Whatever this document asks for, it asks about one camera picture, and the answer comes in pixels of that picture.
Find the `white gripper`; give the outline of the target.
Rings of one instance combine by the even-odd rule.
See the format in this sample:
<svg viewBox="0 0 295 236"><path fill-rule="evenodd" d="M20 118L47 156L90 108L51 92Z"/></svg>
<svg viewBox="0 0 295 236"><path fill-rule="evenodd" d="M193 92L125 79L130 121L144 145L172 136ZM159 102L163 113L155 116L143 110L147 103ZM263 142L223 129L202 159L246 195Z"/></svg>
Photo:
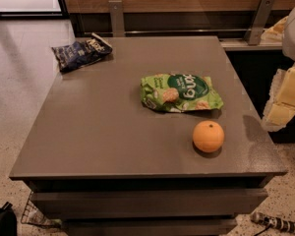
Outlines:
<svg viewBox="0 0 295 236"><path fill-rule="evenodd" d="M276 71L265 104L262 126L266 131L277 132L295 116L295 7L288 17L267 29L262 40L281 41L283 54L294 62L287 70Z"/></svg>

